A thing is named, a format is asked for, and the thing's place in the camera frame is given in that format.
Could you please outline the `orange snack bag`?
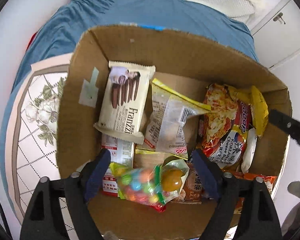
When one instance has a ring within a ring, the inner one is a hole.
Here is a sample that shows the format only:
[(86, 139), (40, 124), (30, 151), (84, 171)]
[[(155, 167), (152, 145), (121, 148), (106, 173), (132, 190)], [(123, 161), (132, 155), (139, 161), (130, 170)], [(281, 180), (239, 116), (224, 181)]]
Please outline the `orange snack bag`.
[(277, 176), (265, 176), (262, 174), (253, 174), (250, 172), (242, 173), (230, 170), (225, 170), (225, 172), (232, 174), (240, 181), (238, 201), (234, 209), (234, 215), (241, 214), (245, 199), (248, 198), (248, 202), (250, 202), (251, 198), (256, 196), (257, 190), (266, 188), (269, 192), (268, 194), (271, 196), (275, 182), (277, 181)]

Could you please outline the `clear white biscuit packet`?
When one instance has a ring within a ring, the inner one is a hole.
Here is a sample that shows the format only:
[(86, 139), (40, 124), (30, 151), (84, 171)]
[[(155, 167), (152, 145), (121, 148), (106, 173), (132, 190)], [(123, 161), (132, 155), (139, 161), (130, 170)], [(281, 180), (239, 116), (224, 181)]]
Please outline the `clear white biscuit packet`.
[(247, 148), (243, 154), (242, 163), (241, 163), (241, 170), (245, 174), (249, 171), (251, 164), (253, 162), (255, 150), (257, 144), (257, 134), (256, 129), (252, 128), (248, 132), (247, 137)]

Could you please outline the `yellow snack packet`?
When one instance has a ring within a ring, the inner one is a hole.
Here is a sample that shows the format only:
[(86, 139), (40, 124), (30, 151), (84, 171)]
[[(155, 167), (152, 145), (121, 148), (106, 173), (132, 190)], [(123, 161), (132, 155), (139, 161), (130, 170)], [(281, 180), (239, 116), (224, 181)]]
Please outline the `yellow snack packet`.
[(248, 90), (237, 89), (227, 86), (230, 97), (233, 100), (240, 100), (250, 106), (253, 126), (256, 128), (256, 135), (263, 137), (268, 123), (268, 105), (256, 86), (251, 86)]

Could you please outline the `colourful candy ball bag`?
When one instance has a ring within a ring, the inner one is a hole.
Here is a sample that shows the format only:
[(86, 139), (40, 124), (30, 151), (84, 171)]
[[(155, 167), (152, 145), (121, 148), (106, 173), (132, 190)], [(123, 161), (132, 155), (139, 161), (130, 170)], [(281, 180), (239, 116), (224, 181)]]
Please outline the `colourful candy ball bag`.
[[(167, 192), (161, 187), (161, 175), (164, 171), (177, 168), (183, 171), (182, 186), (178, 191)], [(154, 168), (128, 168), (117, 178), (118, 195), (121, 199), (136, 202), (142, 205), (153, 206), (168, 202), (177, 198), (183, 189), (185, 180), (189, 174), (189, 167), (183, 159), (169, 157), (164, 163)]]

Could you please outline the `cream franzzi wafer packet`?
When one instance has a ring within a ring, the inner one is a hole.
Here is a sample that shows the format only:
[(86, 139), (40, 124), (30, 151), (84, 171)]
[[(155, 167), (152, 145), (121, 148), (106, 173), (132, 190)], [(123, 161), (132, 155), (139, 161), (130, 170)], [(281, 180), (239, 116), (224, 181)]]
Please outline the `cream franzzi wafer packet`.
[(156, 67), (110, 61), (109, 76), (98, 122), (101, 133), (135, 144), (144, 141), (140, 126), (149, 83)]

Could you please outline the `brown cake packet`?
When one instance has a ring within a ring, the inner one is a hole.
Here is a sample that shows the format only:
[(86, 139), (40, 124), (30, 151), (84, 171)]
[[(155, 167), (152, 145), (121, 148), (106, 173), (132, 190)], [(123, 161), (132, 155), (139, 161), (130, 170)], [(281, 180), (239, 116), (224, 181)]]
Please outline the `brown cake packet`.
[(193, 205), (201, 204), (204, 195), (201, 179), (195, 170), (194, 165), (190, 162), (186, 163), (189, 167), (189, 174), (179, 196), (174, 198), (172, 202)]

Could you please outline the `yellow jelly cup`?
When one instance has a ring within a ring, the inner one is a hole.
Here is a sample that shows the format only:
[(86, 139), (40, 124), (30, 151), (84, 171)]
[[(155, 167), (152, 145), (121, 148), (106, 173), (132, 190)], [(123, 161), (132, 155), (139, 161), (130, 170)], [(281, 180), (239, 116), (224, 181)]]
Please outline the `yellow jelly cup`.
[(171, 168), (164, 171), (161, 175), (161, 187), (164, 191), (178, 191), (182, 186), (183, 171), (177, 168)]

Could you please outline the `red white snack bar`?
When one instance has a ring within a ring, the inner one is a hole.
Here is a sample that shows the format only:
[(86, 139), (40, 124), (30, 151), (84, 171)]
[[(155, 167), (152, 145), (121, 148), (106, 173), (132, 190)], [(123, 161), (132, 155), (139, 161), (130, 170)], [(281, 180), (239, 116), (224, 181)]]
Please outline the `red white snack bar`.
[(102, 134), (101, 146), (110, 152), (110, 165), (102, 179), (102, 193), (117, 197), (116, 179), (133, 167), (134, 143)]

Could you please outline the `korean cheese noodle packet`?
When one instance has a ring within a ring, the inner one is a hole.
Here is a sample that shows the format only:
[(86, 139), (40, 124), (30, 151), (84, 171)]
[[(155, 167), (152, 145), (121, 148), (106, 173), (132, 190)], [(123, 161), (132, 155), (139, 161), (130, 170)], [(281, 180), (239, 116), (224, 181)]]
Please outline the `korean cheese noodle packet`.
[(197, 147), (219, 167), (232, 166), (245, 152), (252, 128), (249, 95), (214, 83), (208, 87), (204, 103), (211, 111), (199, 117)]

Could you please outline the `floral tablecloth mat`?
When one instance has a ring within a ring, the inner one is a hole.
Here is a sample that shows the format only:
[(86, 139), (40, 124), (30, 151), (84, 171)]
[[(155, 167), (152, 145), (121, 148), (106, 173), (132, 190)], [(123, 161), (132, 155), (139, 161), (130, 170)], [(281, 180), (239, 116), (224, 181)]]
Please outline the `floral tablecloth mat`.
[(72, 55), (31, 65), (8, 101), (0, 150), (11, 208), (23, 221), (40, 178), (60, 179), (57, 165), (57, 119)]

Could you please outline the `small red snack packet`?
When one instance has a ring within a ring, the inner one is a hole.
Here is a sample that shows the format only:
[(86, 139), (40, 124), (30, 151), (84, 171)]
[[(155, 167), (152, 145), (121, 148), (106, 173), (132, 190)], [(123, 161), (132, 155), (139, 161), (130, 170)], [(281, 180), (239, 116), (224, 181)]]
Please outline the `small red snack packet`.
[(161, 203), (155, 204), (153, 206), (151, 206), (151, 208), (153, 208), (155, 211), (162, 213), (166, 210), (166, 206), (162, 205)]

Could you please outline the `clear pastry packet yellow trim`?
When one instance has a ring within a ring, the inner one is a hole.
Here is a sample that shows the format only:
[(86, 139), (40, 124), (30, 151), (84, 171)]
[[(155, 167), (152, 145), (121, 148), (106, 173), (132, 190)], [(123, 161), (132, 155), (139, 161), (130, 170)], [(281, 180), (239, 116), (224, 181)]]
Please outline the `clear pastry packet yellow trim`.
[(211, 106), (192, 100), (158, 79), (152, 80), (152, 113), (142, 145), (136, 154), (168, 153), (187, 160), (184, 126), (189, 118), (211, 111)]

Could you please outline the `brown cardboard box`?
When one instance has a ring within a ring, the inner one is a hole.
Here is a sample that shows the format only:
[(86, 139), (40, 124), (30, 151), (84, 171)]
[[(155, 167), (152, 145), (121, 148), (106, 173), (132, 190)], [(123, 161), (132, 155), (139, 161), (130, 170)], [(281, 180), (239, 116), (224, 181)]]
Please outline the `brown cardboard box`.
[(108, 150), (99, 193), (89, 177), (83, 203), (102, 235), (199, 237), (219, 203), (196, 161), (233, 177), (272, 176), (287, 135), (272, 110), (292, 114), (287, 86), (234, 49), (174, 30), (91, 28), (70, 60), (59, 105), (62, 178)]

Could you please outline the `blue bed sheet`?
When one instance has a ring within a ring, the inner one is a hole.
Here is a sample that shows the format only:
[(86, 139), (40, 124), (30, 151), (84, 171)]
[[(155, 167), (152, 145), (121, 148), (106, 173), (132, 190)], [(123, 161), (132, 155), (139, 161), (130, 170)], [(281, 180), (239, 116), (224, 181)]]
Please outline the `blue bed sheet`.
[(248, 27), (210, 6), (187, 0), (70, 0), (39, 29), (20, 63), (0, 131), (2, 158), (7, 156), (6, 131), (12, 105), (31, 64), (72, 52), (82, 34), (91, 27), (114, 24), (185, 31), (257, 60)]

